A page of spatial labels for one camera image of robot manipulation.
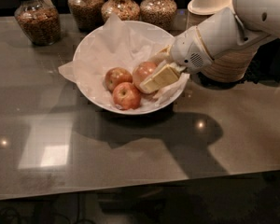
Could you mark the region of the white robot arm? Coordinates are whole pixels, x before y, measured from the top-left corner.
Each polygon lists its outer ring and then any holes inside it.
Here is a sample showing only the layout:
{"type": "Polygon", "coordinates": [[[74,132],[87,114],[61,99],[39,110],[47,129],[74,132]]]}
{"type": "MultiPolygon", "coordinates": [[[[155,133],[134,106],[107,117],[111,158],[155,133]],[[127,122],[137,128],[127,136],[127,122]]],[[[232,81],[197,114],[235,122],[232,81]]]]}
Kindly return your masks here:
{"type": "Polygon", "coordinates": [[[192,74],[212,64],[231,50],[261,46],[280,39],[280,0],[232,0],[226,7],[175,37],[161,64],[140,83],[148,93],[177,81],[180,71],[170,63],[185,66],[192,74]]]}

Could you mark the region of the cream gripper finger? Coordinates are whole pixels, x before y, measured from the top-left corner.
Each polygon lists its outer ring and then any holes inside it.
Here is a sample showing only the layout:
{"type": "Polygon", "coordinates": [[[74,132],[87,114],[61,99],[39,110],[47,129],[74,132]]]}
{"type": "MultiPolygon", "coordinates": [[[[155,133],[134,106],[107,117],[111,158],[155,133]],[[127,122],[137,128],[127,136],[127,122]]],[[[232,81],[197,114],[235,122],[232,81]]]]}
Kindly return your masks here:
{"type": "Polygon", "coordinates": [[[155,64],[160,64],[163,61],[170,62],[172,60],[170,50],[171,46],[166,46],[165,48],[161,49],[156,54],[154,54],[152,57],[150,57],[148,60],[155,64]]]}
{"type": "Polygon", "coordinates": [[[140,82],[139,87],[144,93],[152,93],[177,82],[185,66],[175,62],[161,62],[154,72],[140,82]]]}

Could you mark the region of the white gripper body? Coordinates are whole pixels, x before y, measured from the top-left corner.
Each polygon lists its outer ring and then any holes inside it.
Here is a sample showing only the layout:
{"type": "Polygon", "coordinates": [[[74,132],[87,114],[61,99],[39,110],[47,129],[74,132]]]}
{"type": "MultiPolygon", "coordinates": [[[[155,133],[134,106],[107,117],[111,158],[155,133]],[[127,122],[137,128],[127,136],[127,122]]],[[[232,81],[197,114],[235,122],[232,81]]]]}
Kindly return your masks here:
{"type": "Polygon", "coordinates": [[[213,63],[197,26],[175,37],[170,54],[174,62],[186,66],[191,74],[199,73],[213,63]]]}

